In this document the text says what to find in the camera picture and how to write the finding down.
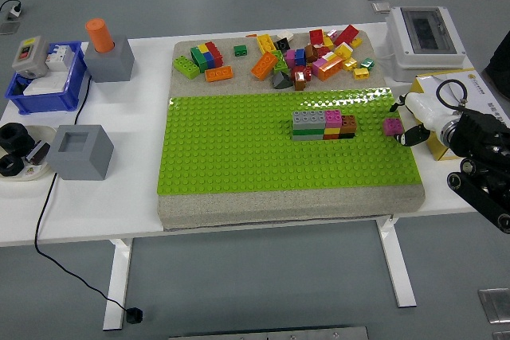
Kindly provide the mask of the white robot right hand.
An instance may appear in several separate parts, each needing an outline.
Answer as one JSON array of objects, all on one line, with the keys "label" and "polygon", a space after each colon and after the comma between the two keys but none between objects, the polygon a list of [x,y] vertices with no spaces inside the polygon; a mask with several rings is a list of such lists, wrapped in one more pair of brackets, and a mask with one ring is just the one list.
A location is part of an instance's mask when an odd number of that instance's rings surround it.
[{"label": "white robot right hand", "polygon": [[396,111],[399,106],[405,106],[420,122],[408,131],[394,135],[401,145],[412,147],[423,143],[429,138],[431,131],[436,133],[441,143],[444,143],[443,133],[453,122],[453,116],[436,98],[425,93],[409,92],[399,96],[398,101],[391,106],[390,112]]}]

